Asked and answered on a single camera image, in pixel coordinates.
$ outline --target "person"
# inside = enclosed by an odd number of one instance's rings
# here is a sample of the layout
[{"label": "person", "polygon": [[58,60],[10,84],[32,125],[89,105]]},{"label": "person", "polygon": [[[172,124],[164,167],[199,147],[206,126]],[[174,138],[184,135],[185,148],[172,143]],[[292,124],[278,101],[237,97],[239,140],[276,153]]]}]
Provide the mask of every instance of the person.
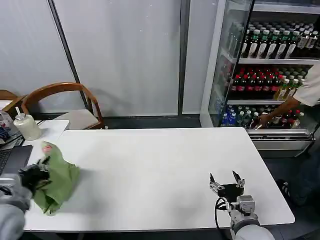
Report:
[{"label": "person", "polygon": [[[265,125],[267,122],[271,122],[273,117],[287,113],[301,103],[313,107],[319,99],[320,63],[317,63],[310,68],[303,85],[297,89],[295,94],[273,112],[261,115],[259,117],[260,123]],[[277,185],[282,194],[297,206],[312,202],[311,199],[320,193],[320,149],[313,152],[310,158],[302,163],[297,176],[290,181],[278,180]]]}]

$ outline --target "hand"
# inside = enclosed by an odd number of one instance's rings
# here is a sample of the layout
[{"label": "hand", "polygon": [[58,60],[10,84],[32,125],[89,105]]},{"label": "hand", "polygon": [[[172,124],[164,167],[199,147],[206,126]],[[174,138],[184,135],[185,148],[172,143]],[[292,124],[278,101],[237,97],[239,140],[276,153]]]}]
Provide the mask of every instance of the hand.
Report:
[{"label": "hand", "polygon": [[259,116],[260,124],[264,127],[267,125],[268,122],[271,122],[272,116],[270,114],[263,114]]}]

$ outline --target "dark floor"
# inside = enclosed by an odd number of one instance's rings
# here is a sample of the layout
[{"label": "dark floor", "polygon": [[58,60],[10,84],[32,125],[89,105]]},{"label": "dark floor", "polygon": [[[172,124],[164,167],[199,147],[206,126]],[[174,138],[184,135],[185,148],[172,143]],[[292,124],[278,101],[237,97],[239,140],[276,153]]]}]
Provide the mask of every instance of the dark floor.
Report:
[{"label": "dark floor", "polygon": [[[107,117],[104,118],[108,129],[145,129],[145,128],[200,128],[199,115],[183,116],[155,116],[155,117]],[[300,164],[307,156],[299,158],[268,158],[264,159],[273,178],[289,179],[298,172]],[[269,226],[276,240],[303,240],[320,239],[317,232],[320,229],[320,216],[312,207],[290,206],[295,215],[295,223]],[[76,233],[59,233],[65,240],[77,240]],[[21,240],[37,240],[32,233],[25,233]],[[85,233],[84,240],[220,240],[221,237],[215,229],[202,229],[192,231],[163,231],[163,232],[126,232],[126,233]]]}]

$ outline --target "white seat cushion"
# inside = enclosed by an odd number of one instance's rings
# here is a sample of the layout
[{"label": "white seat cushion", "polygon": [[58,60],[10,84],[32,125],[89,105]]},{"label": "white seat cushion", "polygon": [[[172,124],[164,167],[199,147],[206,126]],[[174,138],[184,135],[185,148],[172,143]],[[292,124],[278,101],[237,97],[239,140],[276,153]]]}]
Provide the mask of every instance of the white seat cushion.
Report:
[{"label": "white seat cushion", "polygon": [[70,124],[68,129],[70,130],[86,129],[99,122],[87,109],[72,110],[56,117],[55,120],[69,120]]}]

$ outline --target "white wall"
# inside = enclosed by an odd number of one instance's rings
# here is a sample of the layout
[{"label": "white wall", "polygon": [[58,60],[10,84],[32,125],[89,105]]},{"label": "white wall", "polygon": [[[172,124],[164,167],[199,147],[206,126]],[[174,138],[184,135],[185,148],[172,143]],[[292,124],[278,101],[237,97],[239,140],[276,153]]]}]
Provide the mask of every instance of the white wall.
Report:
[{"label": "white wall", "polygon": [[191,0],[184,79],[184,114],[200,113],[216,20],[217,2],[218,0]]},{"label": "white wall", "polygon": [[104,116],[178,112],[180,0],[55,0],[81,83]]},{"label": "white wall", "polygon": [[[55,82],[74,82],[46,0],[1,0],[0,89],[17,95]],[[78,92],[41,101],[43,112],[84,107]]]}]

